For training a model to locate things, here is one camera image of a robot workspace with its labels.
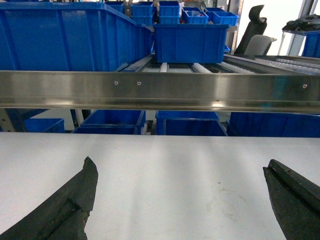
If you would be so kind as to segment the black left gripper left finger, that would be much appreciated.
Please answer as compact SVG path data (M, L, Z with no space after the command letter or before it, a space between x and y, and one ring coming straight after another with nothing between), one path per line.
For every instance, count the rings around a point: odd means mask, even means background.
M86 240L98 183L96 164L86 157L82 170L27 216L0 235L2 240Z

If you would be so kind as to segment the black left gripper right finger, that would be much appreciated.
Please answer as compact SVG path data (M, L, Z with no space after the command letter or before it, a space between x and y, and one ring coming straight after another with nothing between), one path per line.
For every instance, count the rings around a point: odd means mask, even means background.
M320 238L320 187L272 159L263 168L269 200L287 240Z

